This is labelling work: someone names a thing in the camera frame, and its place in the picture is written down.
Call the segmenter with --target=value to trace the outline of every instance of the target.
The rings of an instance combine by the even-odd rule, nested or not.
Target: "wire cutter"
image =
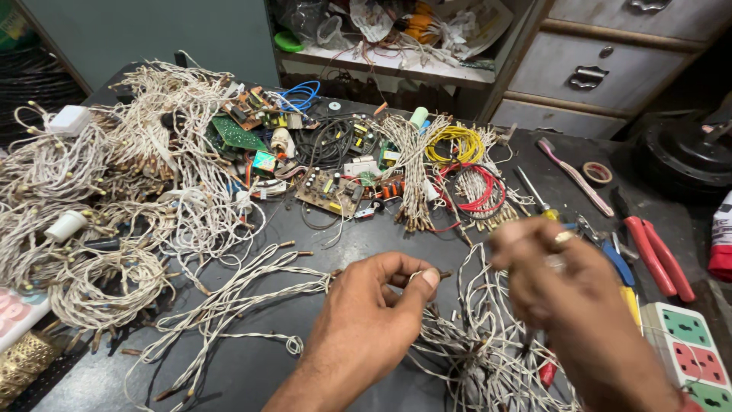
[[[623,223],[635,242],[640,258],[646,264],[664,296],[679,295],[684,302],[696,300],[684,271],[651,222],[638,218],[636,204],[628,193],[618,186],[613,190],[613,200],[620,209]]]
[[[625,262],[625,260],[620,256],[620,254],[615,250],[615,247],[613,247],[612,243],[610,243],[609,240],[601,238],[590,226],[590,223],[587,221],[587,219],[584,218],[582,215],[577,215],[577,228],[579,231],[585,235],[592,243],[594,243],[595,246],[597,246],[602,253],[605,254],[605,256],[610,259],[610,261],[613,263],[613,266],[615,266],[615,270],[618,272],[618,275],[620,275],[620,279],[623,281],[623,284],[628,287],[635,286],[635,278],[633,278],[633,273],[630,271],[630,268],[628,267],[628,264]]]

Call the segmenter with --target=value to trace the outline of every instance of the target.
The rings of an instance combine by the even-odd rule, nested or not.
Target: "screwdriver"
[[[550,219],[550,220],[559,220],[559,211],[557,209],[552,209],[551,206],[549,206],[548,203],[544,203],[542,200],[542,197],[539,196],[537,193],[537,190],[534,188],[534,185],[531,184],[531,181],[528,177],[526,177],[526,173],[521,170],[521,167],[518,167],[519,173],[521,173],[521,176],[523,177],[523,181],[526,182],[526,185],[529,187],[529,190],[531,191],[531,194],[534,195],[534,198],[537,201],[537,204],[539,204],[539,207],[542,209],[542,216]]]

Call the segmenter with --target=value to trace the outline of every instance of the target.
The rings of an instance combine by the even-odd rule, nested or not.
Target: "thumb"
[[[422,310],[437,290],[439,283],[440,273],[435,268],[429,268],[418,273],[404,288],[404,292],[397,304],[394,305],[394,309],[405,316],[409,316],[415,322],[422,323]]]

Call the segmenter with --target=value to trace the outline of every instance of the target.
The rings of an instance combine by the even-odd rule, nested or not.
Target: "blue handle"
[[[618,252],[615,251],[615,248],[613,247],[613,245],[610,244],[610,242],[608,242],[607,239],[605,239],[605,241],[602,242],[602,251],[613,262],[613,265],[615,266],[616,271],[620,275],[620,279],[622,279],[623,284],[628,287],[635,286],[635,278],[633,278],[633,274],[630,272],[630,268],[628,268],[628,264],[618,254]]]

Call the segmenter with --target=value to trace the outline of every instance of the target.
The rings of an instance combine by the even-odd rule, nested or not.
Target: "workbench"
[[[107,85],[120,81],[122,73],[133,71],[138,65],[123,67],[102,89],[87,99],[85,104],[115,104],[113,91]],[[361,103],[336,101],[342,105],[342,112],[373,113],[376,109]],[[408,116],[402,111],[391,112]],[[621,240],[627,243],[629,237],[619,217],[604,217],[579,187],[535,147],[535,141],[543,136],[556,146],[557,156],[575,168],[579,169],[587,161],[608,166],[613,173],[613,181],[604,188],[597,189],[600,196],[610,202],[610,190],[618,184],[623,185],[640,202],[640,209],[643,210],[641,217],[655,225],[659,236],[676,256],[689,281],[696,282],[709,276],[705,267],[709,258],[709,233],[714,207],[687,207],[671,202],[640,183],[632,168],[631,148],[627,144],[517,129],[510,140],[513,157],[509,161],[498,163],[508,186],[520,189],[522,194],[528,193],[515,171],[516,166],[521,166],[545,202],[561,214],[572,216],[573,213],[580,213],[595,230],[618,230]],[[509,157],[509,151],[505,147],[494,147],[490,154],[495,162]],[[407,233],[403,225],[394,222],[393,215],[388,211],[376,213],[363,221],[347,222],[340,241],[323,250],[321,244],[335,236],[336,226],[317,234],[315,230],[306,227],[300,215],[300,203],[292,194],[284,200],[273,197],[261,203],[264,203],[269,223],[254,238],[250,257],[257,255],[269,244],[295,240],[297,250],[312,250],[315,255],[299,257],[293,265],[323,272],[345,268],[354,260],[390,250],[402,251],[427,260],[442,270],[456,270],[469,252],[469,247],[460,238],[458,231],[437,234]],[[398,208],[398,202],[389,203],[388,209],[391,213]],[[538,212],[533,206],[528,209],[532,213]],[[332,219],[332,216],[317,211],[313,211],[308,217],[314,224],[323,224]],[[454,220],[453,216],[448,216],[440,209],[433,213],[433,222],[437,228],[443,228]],[[485,231],[478,233],[475,228],[470,229],[468,234],[473,242],[479,242],[488,236]],[[630,242],[631,248],[635,248],[632,241]],[[243,250],[244,245],[238,245],[232,252],[241,254]],[[280,251],[277,256],[287,251]],[[471,261],[468,267],[471,269],[469,273],[475,273],[476,260]],[[177,262],[174,262],[171,271],[178,269]],[[669,302],[660,294],[640,260],[632,265],[632,271],[637,279],[641,305],[653,301]],[[216,290],[233,274],[231,268],[213,263],[209,264],[200,279],[209,290]],[[305,279],[310,278],[297,273],[272,273],[256,282],[249,293],[274,292]],[[159,317],[195,308],[205,298],[184,276],[174,280],[178,296],[172,307]],[[436,301],[443,316],[459,308],[457,291],[454,276],[440,284]],[[245,312],[243,319],[233,322],[228,333],[267,333],[273,330],[286,335],[296,334],[306,340],[323,299],[322,293],[299,295],[265,307],[257,307]],[[675,298],[672,298],[671,303],[680,304]],[[87,346],[79,353],[63,356],[16,400],[14,408],[35,408],[37,411],[134,411],[134,406],[124,396],[122,381],[138,358],[122,355],[120,350],[142,350],[161,336],[157,329],[133,322],[123,328],[122,338],[111,349],[102,349],[98,354],[92,355]],[[83,340],[90,342],[92,335],[85,335]],[[138,402],[145,402],[156,411],[169,411],[184,396],[184,391],[162,402],[152,402],[152,397],[169,388],[183,373],[201,349],[201,342],[197,331],[184,333],[161,362],[138,365],[128,380],[129,392]],[[197,411],[258,411],[292,372],[296,360],[296,356],[285,350],[282,341],[250,337],[219,339],[209,352],[203,383],[197,386],[196,395],[183,410],[194,408]],[[438,365],[429,366],[439,370]],[[405,358],[394,372],[368,389],[349,410],[451,411],[452,400],[442,380],[422,372],[411,360]]]

